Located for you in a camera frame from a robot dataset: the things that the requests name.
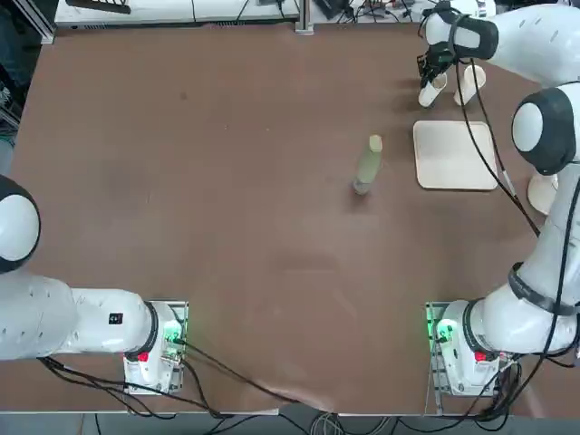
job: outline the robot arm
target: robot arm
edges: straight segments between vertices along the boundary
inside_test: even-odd
[[[426,13],[429,49],[420,58],[424,85],[460,57],[486,59],[538,82],[542,91],[517,107],[512,138],[520,155],[559,187],[536,248],[484,299],[449,304],[438,337],[454,394],[479,394],[498,370],[498,356],[543,351],[554,318],[566,220],[580,179],[580,10],[536,5],[479,20],[453,2]],[[568,249],[562,303],[549,352],[575,341],[580,301],[580,208]]]
[[[429,72],[432,75],[432,71],[437,72],[435,76],[444,72],[456,53],[459,58],[487,60],[546,87],[579,80],[576,47],[580,44],[580,10],[566,5],[535,5],[474,18],[464,15],[461,2],[441,1],[423,12],[429,50],[421,77]]]
[[[167,337],[182,338],[184,324],[173,308],[124,290],[70,288],[17,270],[37,248],[40,229],[32,196],[0,176],[0,361],[123,353],[127,381],[163,392],[178,385],[180,353]]]

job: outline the cable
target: cable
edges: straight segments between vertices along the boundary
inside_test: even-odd
[[[278,5],[278,10],[280,11],[280,16],[282,16],[282,19],[285,20],[286,17],[284,15],[284,11],[282,10],[282,0],[275,0],[275,2]]]
[[[347,5],[347,6],[346,6],[346,7],[343,9],[343,13],[341,14],[341,16],[339,16],[339,17],[338,17],[338,20],[336,20],[336,24],[340,24],[340,23],[341,23],[341,20],[342,20],[342,19],[343,19],[343,17],[346,15],[346,11],[347,11],[347,10],[349,10],[349,8],[350,8],[350,9],[352,9],[352,8],[351,8],[351,5],[353,4],[353,1],[354,1],[354,0],[351,0],[351,1],[348,3],[348,5]]]
[[[259,415],[250,415],[249,417],[245,417],[244,419],[242,419],[240,421],[237,421],[234,424],[231,424],[230,426],[227,426],[226,428],[219,429],[219,430],[212,429],[212,430],[210,430],[208,432],[205,432],[203,435],[217,435],[218,433],[222,433],[222,432],[225,432],[227,430],[232,430],[235,427],[239,426],[240,424],[243,424],[246,421],[250,421],[250,420],[253,420],[253,419],[257,419],[258,417],[260,417],[260,416]]]
[[[102,435],[101,425],[99,424],[99,416],[96,413],[94,414],[94,425],[97,427],[97,433]]]
[[[394,424],[392,425],[392,428],[391,428],[391,430],[389,431],[389,435],[394,435],[394,433],[395,433],[395,430],[397,429],[397,426],[399,426],[399,422],[400,422],[400,420],[401,420],[401,417],[397,417],[397,418],[395,419],[395,422],[394,422]]]
[[[512,184],[511,179],[509,178],[508,171],[506,170],[504,162],[501,159],[501,154],[499,153],[498,141],[496,140],[496,135],[495,135],[493,129],[491,128],[491,122],[489,121],[488,111],[486,111],[486,107],[483,104],[483,100],[481,99],[481,93],[479,92],[478,76],[475,72],[475,63],[473,62],[473,58],[470,59],[470,64],[471,64],[471,73],[473,74],[473,80],[475,83],[475,93],[478,97],[479,107],[481,108],[481,111],[483,113],[483,117],[486,120],[486,124],[489,126],[489,135],[491,136],[491,143],[493,145],[493,150],[495,151],[496,158],[498,159],[499,169],[501,170],[501,173],[504,176],[504,180],[507,183],[507,187],[509,188],[512,197],[521,206],[521,211],[522,211],[522,213],[524,213],[524,216],[527,220],[527,223],[531,226],[531,228],[534,231],[534,233],[536,234],[536,236],[538,236],[540,233],[539,229],[537,229],[536,223],[531,219],[531,217],[525,211],[523,204],[521,203],[521,201],[517,197],[516,189],[514,188],[514,185]]]
[[[183,359],[181,361],[181,363],[183,363],[183,365],[185,366],[185,368],[188,369],[189,373],[191,373],[191,376],[193,377],[193,380],[195,381],[196,386],[198,388],[199,398],[201,399],[201,402],[204,404],[204,406],[208,409],[209,415],[211,415],[214,419],[226,419],[226,418],[230,418],[231,416],[225,416],[221,412],[216,411],[216,410],[214,410],[213,408],[211,408],[209,406],[208,400],[206,399],[206,395],[203,392],[203,388],[201,388],[201,381],[199,380],[199,376],[196,373],[195,369],[185,359]]]
[[[494,419],[497,418],[497,416],[492,415],[490,413],[490,415],[487,415],[485,411],[483,411],[482,413],[476,415],[476,416],[470,416],[469,414],[471,413],[471,411],[473,411],[473,409],[475,408],[475,405],[478,403],[479,399],[481,399],[481,397],[483,396],[483,394],[488,390],[489,386],[497,379],[497,377],[505,372],[507,369],[510,369],[511,371],[511,367],[514,364],[519,364],[519,362],[517,361],[518,358],[512,360],[511,362],[509,362],[507,365],[505,365],[502,369],[500,369],[499,371],[495,372],[494,375],[491,377],[491,379],[489,379],[489,381],[483,386],[483,388],[481,389],[481,392],[478,394],[478,396],[475,398],[475,400],[471,403],[471,405],[469,406],[468,410],[465,411],[461,416],[459,417],[440,417],[440,418],[447,418],[448,420],[456,420],[455,422],[451,423],[450,425],[447,426],[443,426],[441,428],[437,428],[437,429],[431,429],[431,430],[422,430],[422,429],[417,429],[417,428],[413,428],[412,426],[410,426],[408,423],[405,423],[405,421],[402,418],[399,418],[399,423],[402,424],[404,427],[406,427],[409,430],[414,430],[416,432],[420,432],[420,433],[435,433],[435,432],[441,432],[447,429],[452,429],[455,428],[457,426],[459,426],[463,421],[468,421],[468,420],[478,420],[478,421],[492,421]],[[504,402],[502,403],[502,408],[504,407],[505,401],[511,399],[511,395],[508,395]]]
[[[304,435],[310,435],[302,426],[300,426],[298,423],[296,423],[294,420],[292,420],[290,417],[285,416],[284,414],[280,413],[278,414],[278,417],[282,417],[284,420],[288,421],[291,425],[293,425],[295,428],[299,429]]]
[[[227,367],[224,363],[222,363],[218,359],[216,359],[213,356],[209,355],[208,353],[202,351],[197,346],[194,346],[193,344],[190,344],[190,343],[186,342],[185,340],[177,339],[177,340],[174,340],[173,343],[185,345],[186,347],[188,347],[192,351],[194,351],[196,353],[199,353],[203,357],[205,357],[208,360],[210,360],[211,362],[215,363],[217,366],[219,366],[220,368],[224,369],[226,372],[229,372],[229,373],[233,374],[240,381],[245,382],[248,385],[253,386],[257,390],[260,390],[261,392],[264,392],[264,393],[266,393],[266,394],[268,394],[268,395],[270,395],[270,396],[272,396],[272,397],[274,397],[276,399],[279,399],[281,401],[288,401],[290,403],[299,403],[299,401],[297,401],[296,399],[292,399],[290,397],[284,396],[284,394],[279,394],[277,392],[268,390],[267,388],[263,387],[262,385],[260,385],[260,384],[258,384],[256,382],[252,381],[251,379],[248,379],[246,376],[243,376],[243,375],[239,374],[238,372],[234,371],[233,369],[230,369],[229,367]]]
[[[44,366],[52,373],[54,374],[57,378],[68,382],[68,383],[72,383],[75,385],[82,385],[85,386],[87,388],[91,388],[94,390],[100,390],[103,392],[106,392],[107,394],[109,394],[113,399],[115,399],[116,401],[118,401],[119,403],[123,404],[124,406],[127,407],[127,409],[129,411],[131,411],[132,413],[134,413],[135,415],[139,416],[139,417],[155,417],[156,419],[159,420],[173,420],[177,414],[172,415],[172,416],[163,416],[163,415],[159,415],[156,412],[153,412],[141,399],[138,399],[137,397],[133,396],[132,394],[129,394],[126,391],[114,388],[114,387],[105,387],[103,385],[100,385],[97,382],[94,381],[90,381],[91,383],[86,383],[86,382],[81,382],[81,381],[77,381],[75,379],[71,379],[68,378],[67,376],[64,376],[63,374],[57,372],[51,365],[50,363],[45,363],[45,361],[43,360],[52,360],[52,358],[43,358],[41,359],[41,363],[44,364]],[[143,413],[140,411],[137,411],[133,406],[129,405],[126,401],[124,401],[123,399],[121,399],[120,397],[117,397],[115,394],[113,394],[112,392],[116,392],[120,395],[123,395],[125,397],[129,397],[131,399],[133,399],[134,401],[136,401],[147,413]]]
[[[480,429],[483,429],[486,432],[499,432],[500,430],[504,429],[504,426],[506,426],[506,423],[508,422],[508,417],[509,412],[506,412],[504,414],[504,420],[496,428],[486,428],[485,426],[482,426],[481,423],[479,423],[478,421],[476,421],[475,424],[477,424]]]
[[[374,425],[374,427],[370,430],[367,430],[366,432],[360,433],[360,432],[349,432],[348,430],[346,430],[343,426],[343,424],[341,423],[341,421],[339,420],[338,415],[334,416],[336,422],[338,423],[338,426],[340,428],[340,430],[343,432],[343,434],[345,435],[376,435],[377,433],[381,432],[384,427],[389,423],[389,418],[388,417],[382,417],[379,422],[377,424]]]
[[[122,388],[132,387],[132,388],[135,388],[135,389],[145,390],[145,391],[148,391],[148,392],[155,392],[156,394],[160,394],[161,396],[168,397],[168,398],[173,399],[175,401],[183,401],[185,403],[189,403],[191,405],[195,405],[195,406],[197,406],[197,407],[199,407],[199,408],[201,408],[201,409],[203,409],[205,411],[209,411],[205,407],[205,405],[203,403],[200,403],[198,401],[193,401],[191,399],[185,399],[183,397],[179,397],[179,396],[176,396],[174,394],[171,394],[171,393],[168,393],[168,392],[164,392],[164,391],[159,391],[159,390],[156,390],[154,388],[148,387],[146,385],[139,385],[139,384],[134,383],[134,382],[111,381],[111,380],[99,378],[97,376],[91,376],[90,374],[87,374],[87,373],[84,373],[84,372],[78,372],[78,371],[69,369],[68,367],[64,366],[64,364],[56,361],[53,358],[50,358],[50,360],[55,364],[55,366],[54,366],[54,369],[55,370],[58,370],[59,372],[69,373],[69,374],[71,374],[73,376],[81,377],[81,378],[83,378],[83,379],[85,379],[86,381],[89,381],[89,382],[90,381],[95,381],[95,382],[99,382],[99,383],[108,383],[108,384],[111,384],[111,385],[121,386]]]
[[[459,92],[459,100],[461,102],[461,112],[463,113],[463,119],[465,121],[465,125],[468,128],[469,137],[471,138],[471,141],[473,142],[473,145],[475,146],[475,149],[479,155],[479,158],[481,159],[481,161],[485,165],[486,169],[488,170],[489,175],[491,175],[491,177],[497,182],[498,186],[503,190],[503,192],[507,195],[507,197],[514,203],[514,205],[517,207],[517,209],[519,209],[519,211],[522,213],[522,215],[526,219],[527,223],[532,228],[532,231],[534,231],[534,234],[536,234],[536,236],[539,236],[539,234],[540,234],[539,229],[537,228],[537,226],[534,223],[534,221],[532,220],[532,218],[528,215],[528,213],[524,209],[524,206],[522,205],[522,203],[519,201],[519,199],[512,196],[512,194],[509,192],[509,190],[499,180],[499,177],[495,173],[495,171],[492,170],[492,168],[489,166],[489,163],[486,160],[486,158],[483,156],[483,153],[481,152],[481,149],[479,148],[479,145],[478,145],[477,141],[475,140],[475,136],[473,135],[473,131],[471,130],[471,125],[469,124],[469,117],[468,117],[468,114],[467,114],[466,109],[465,109],[465,100],[463,99],[463,92],[461,91],[461,83],[459,80],[459,64],[458,63],[455,63],[455,73],[456,73],[457,87],[458,87],[458,92]],[[492,131],[493,129],[491,127],[491,124],[489,124],[489,122],[488,122],[488,126],[489,126],[489,131]]]
[[[572,194],[572,201],[570,203],[570,210],[568,211],[568,217],[566,220],[565,233],[564,233],[564,243],[562,246],[562,260],[560,263],[560,274],[558,277],[558,288],[557,288],[556,301],[555,301],[555,310],[554,310],[554,315],[552,316],[552,323],[550,324],[550,329],[549,329],[548,336],[546,339],[546,345],[544,346],[544,350],[540,354],[540,356],[537,360],[537,363],[534,366],[534,369],[527,376],[526,380],[521,384],[521,386],[517,389],[517,391],[513,394],[513,397],[511,397],[509,399],[509,401],[507,401],[506,403],[503,404],[504,408],[509,408],[517,400],[519,395],[522,393],[522,391],[527,387],[527,385],[534,378],[537,371],[541,367],[542,363],[544,362],[544,360],[548,356],[548,350],[550,348],[550,344],[552,343],[552,338],[554,337],[554,333],[556,331],[556,322],[557,322],[557,318],[558,318],[557,313],[558,313],[559,307],[560,307],[561,302],[562,302],[562,292],[564,289],[564,278],[566,275],[566,262],[567,262],[567,258],[568,258],[568,246],[570,243],[570,236],[572,234],[572,225],[574,223],[574,213],[575,213],[575,208],[576,208],[576,205],[578,202],[578,196],[580,196],[580,179],[578,179],[578,181],[576,182],[574,193]]]
[[[401,3],[403,6],[405,6],[405,12],[407,13],[407,16],[409,17],[409,20],[413,23],[413,17],[411,16],[411,10],[407,6],[407,2],[405,2],[405,0],[401,0]]]
[[[551,358],[549,356],[547,356],[546,359],[548,361],[550,361],[551,363],[554,363],[555,365],[559,365],[560,367],[564,367],[565,369],[574,369],[575,368],[575,365],[573,365],[573,364],[567,364],[565,362],[559,362],[558,360],[555,360],[554,358]]]
[[[384,427],[389,423],[390,418],[383,417],[374,425],[374,427],[365,433],[356,433],[346,430],[340,422],[337,414],[331,412],[319,412],[316,418],[310,424],[310,435],[319,435],[319,427],[322,426],[322,433],[327,433],[327,426],[329,426],[335,435],[378,435]]]
[[[244,3],[244,5],[242,6],[242,9],[239,11],[239,14],[237,15],[236,23],[239,23],[239,19],[241,18],[242,14],[246,10],[246,7],[247,7],[247,4],[248,3],[250,3],[250,0],[246,0],[246,2]]]
[[[207,431],[206,433],[213,433],[214,430],[217,430],[219,428],[219,426],[221,426],[225,422],[226,422],[225,420],[218,421],[217,424],[213,428],[211,428],[209,431]]]

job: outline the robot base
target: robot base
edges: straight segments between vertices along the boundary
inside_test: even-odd
[[[169,338],[186,336],[189,303],[174,301],[150,301],[159,318],[157,340],[149,353],[142,353],[138,361],[123,357],[125,381],[154,388],[160,392],[175,393],[183,386],[181,357],[185,353],[182,345],[172,343]],[[129,387],[130,394],[154,395],[153,391]]]
[[[431,369],[436,392],[457,396],[478,396],[499,370],[499,358],[477,361],[463,335],[466,301],[427,303],[430,328]],[[495,384],[482,396],[493,396]]]

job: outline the brown table surface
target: brown table surface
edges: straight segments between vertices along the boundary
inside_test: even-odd
[[[423,413],[424,303],[488,294],[534,246],[499,189],[418,185],[413,123],[461,119],[453,84],[431,110],[419,107],[424,49],[414,25],[312,37],[287,26],[60,35],[42,50],[13,166],[43,217],[29,270],[189,300],[189,340],[317,408]],[[487,71],[487,108],[525,196],[531,169],[509,126],[536,87]],[[373,133],[384,164],[357,198],[353,170]],[[122,377],[120,355],[64,360]],[[197,367],[221,410],[279,404]],[[2,410],[121,409],[35,361],[2,362],[0,383]],[[545,367],[515,412],[575,417],[576,401],[562,397],[579,385],[572,371]],[[190,378],[183,395],[197,397]]]

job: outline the white cup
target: white cup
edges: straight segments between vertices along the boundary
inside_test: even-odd
[[[439,74],[428,82],[427,85],[419,92],[419,104],[423,107],[429,107],[433,104],[437,96],[447,86],[447,74]]]
[[[483,71],[483,68],[481,68],[479,65],[475,65],[475,76],[478,79],[478,88],[481,90],[484,84],[486,84],[486,72]],[[471,65],[468,65],[468,67],[463,72],[463,77],[461,78],[459,87],[461,89],[461,93],[463,94],[463,103],[467,104],[476,93],[476,84],[473,78],[473,67]],[[453,100],[455,100],[458,106],[461,105],[459,89],[455,91]]]

